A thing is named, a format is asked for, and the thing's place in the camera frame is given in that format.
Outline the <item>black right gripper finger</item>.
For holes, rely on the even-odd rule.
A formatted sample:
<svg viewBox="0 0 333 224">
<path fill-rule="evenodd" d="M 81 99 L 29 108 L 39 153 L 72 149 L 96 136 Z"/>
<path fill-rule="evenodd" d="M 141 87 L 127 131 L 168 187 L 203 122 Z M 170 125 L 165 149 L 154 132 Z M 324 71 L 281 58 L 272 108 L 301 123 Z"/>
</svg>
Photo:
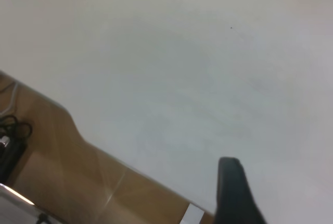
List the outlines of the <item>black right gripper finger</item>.
<svg viewBox="0 0 333 224">
<path fill-rule="evenodd" d="M 266 223 L 239 159 L 222 157 L 217 173 L 215 223 Z"/>
</svg>

